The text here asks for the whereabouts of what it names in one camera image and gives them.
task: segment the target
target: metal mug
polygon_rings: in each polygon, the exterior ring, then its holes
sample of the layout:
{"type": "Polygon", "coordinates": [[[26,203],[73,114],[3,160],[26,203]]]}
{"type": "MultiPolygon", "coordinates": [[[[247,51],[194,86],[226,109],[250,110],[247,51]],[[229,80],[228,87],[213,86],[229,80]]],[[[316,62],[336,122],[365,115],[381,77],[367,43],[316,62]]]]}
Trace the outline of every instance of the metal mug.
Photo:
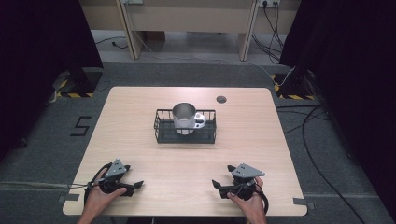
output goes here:
{"type": "Polygon", "coordinates": [[[190,134],[194,129],[201,129],[206,125],[206,117],[201,113],[197,113],[195,106],[190,103],[175,105],[172,113],[175,129],[180,134],[190,134]]]}

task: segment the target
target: human hand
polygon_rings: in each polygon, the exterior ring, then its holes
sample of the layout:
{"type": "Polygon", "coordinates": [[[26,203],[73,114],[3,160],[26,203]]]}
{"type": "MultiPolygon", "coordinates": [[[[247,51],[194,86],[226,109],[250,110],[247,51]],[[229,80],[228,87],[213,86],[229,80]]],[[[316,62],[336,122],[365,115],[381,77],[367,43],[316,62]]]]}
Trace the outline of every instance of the human hand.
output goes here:
{"type": "MultiPolygon", "coordinates": [[[[96,180],[100,179],[107,169],[103,170],[96,180]]],[[[78,220],[78,224],[91,223],[107,208],[107,206],[121,194],[126,192],[126,188],[117,189],[112,193],[104,193],[98,186],[97,182],[92,186],[91,192],[85,202],[84,210],[78,220]]]]}
{"type": "MultiPolygon", "coordinates": [[[[262,180],[259,177],[254,178],[256,180],[257,186],[256,190],[262,190],[262,180]]],[[[237,195],[231,192],[227,193],[227,196],[231,201],[236,203],[242,212],[245,214],[247,219],[251,224],[266,224],[266,218],[262,203],[262,197],[257,192],[253,192],[251,198],[247,201],[239,198],[237,195]]]]}

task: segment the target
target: dark backdrop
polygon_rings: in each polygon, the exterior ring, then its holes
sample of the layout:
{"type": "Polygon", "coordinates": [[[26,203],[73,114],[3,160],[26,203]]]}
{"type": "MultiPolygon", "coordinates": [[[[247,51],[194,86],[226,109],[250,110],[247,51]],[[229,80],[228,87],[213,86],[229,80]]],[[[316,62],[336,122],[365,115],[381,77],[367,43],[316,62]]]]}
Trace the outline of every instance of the dark backdrop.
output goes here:
{"type": "Polygon", "coordinates": [[[0,3],[0,160],[18,144],[63,71],[103,67],[78,0],[0,3]]]}
{"type": "Polygon", "coordinates": [[[351,154],[394,220],[395,12],[396,1],[303,0],[280,59],[288,66],[305,60],[315,73],[351,154]]]}

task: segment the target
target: wall outlet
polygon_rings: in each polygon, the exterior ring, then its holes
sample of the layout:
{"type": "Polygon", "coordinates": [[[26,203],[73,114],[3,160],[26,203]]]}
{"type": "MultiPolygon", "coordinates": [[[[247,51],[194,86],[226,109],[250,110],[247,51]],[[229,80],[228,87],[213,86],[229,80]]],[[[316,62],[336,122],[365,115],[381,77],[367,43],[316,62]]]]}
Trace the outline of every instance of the wall outlet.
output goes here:
{"type": "Polygon", "coordinates": [[[261,0],[259,6],[262,7],[264,2],[267,2],[267,7],[275,7],[275,3],[279,6],[280,0],[261,0]]]}

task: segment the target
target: wooden table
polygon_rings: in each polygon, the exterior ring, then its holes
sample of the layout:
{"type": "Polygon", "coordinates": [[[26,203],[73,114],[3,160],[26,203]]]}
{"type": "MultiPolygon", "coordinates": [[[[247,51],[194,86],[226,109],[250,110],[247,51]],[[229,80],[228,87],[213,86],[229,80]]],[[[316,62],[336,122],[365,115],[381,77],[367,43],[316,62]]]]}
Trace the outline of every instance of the wooden table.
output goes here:
{"type": "MultiPolygon", "coordinates": [[[[120,158],[131,165],[122,183],[144,185],[132,198],[119,197],[103,213],[111,216],[241,217],[221,199],[212,179],[231,185],[227,165],[246,163],[263,172],[268,216],[303,216],[306,206],[271,93],[263,88],[116,87],[108,95],[74,183],[85,184],[105,164],[120,158]],[[216,98],[225,96],[220,104],[216,98]],[[215,144],[159,144],[153,124],[157,109],[190,102],[216,110],[215,144]]],[[[80,215],[83,189],[64,213],[80,215]]]]}

